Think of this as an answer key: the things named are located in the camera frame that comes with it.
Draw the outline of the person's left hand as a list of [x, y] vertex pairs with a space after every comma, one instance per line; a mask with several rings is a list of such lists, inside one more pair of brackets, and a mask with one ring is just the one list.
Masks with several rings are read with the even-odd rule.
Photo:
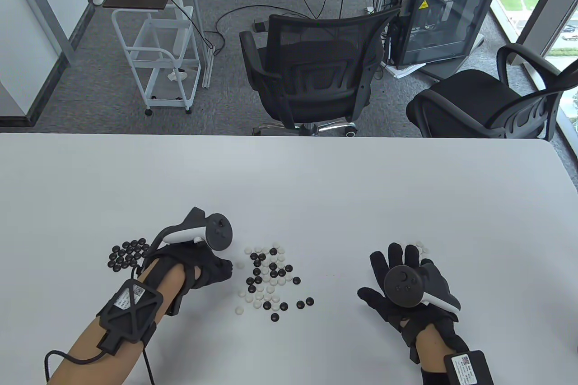
[[150, 261], [155, 264], [143, 283], [153, 289], [159, 288], [173, 268], [183, 267], [184, 282], [165, 312], [171, 316], [179, 313], [182, 297], [190, 290], [229, 280], [233, 274], [231, 261], [217, 257], [206, 242], [189, 241], [161, 247], [150, 255]]

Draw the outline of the person's right hand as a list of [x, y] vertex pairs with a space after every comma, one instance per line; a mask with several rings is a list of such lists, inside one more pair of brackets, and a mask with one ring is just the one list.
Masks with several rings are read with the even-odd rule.
[[454, 352], [469, 351], [454, 329], [461, 310], [460, 301], [451, 293], [434, 262], [420, 257], [417, 246], [391, 243], [387, 255], [381, 251], [372, 253], [370, 264], [380, 291], [363, 287], [357, 294], [401, 334], [412, 362], [420, 362], [418, 335], [429, 325], [433, 325], [444, 344]]

